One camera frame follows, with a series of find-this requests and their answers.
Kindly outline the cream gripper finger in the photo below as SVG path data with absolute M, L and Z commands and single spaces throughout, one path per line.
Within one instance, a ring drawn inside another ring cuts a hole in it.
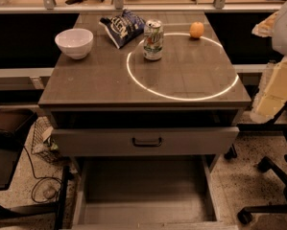
M 287 103 L 287 57 L 279 63 L 268 63 L 262 73 L 250 113 L 259 124 L 271 121 Z
M 261 36 L 261 37 L 268 37 L 273 35 L 273 27 L 275 23 L 275 19 L 278 15 L 278 12 L 272 13 L 266 19 L 261 21 L 260 23 L 256 24 L 252 29 L 251 33 L 253 35 Z

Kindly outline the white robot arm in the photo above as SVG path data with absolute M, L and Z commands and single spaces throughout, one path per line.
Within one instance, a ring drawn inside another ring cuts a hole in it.
M 252 103 L 251 119 L 265 124 L 287 103 L 287 1 L 279 11 L 257 24 L 252 33 L 270 36 L 273 49 L 283 55 L 281 62 L 266 66 Z

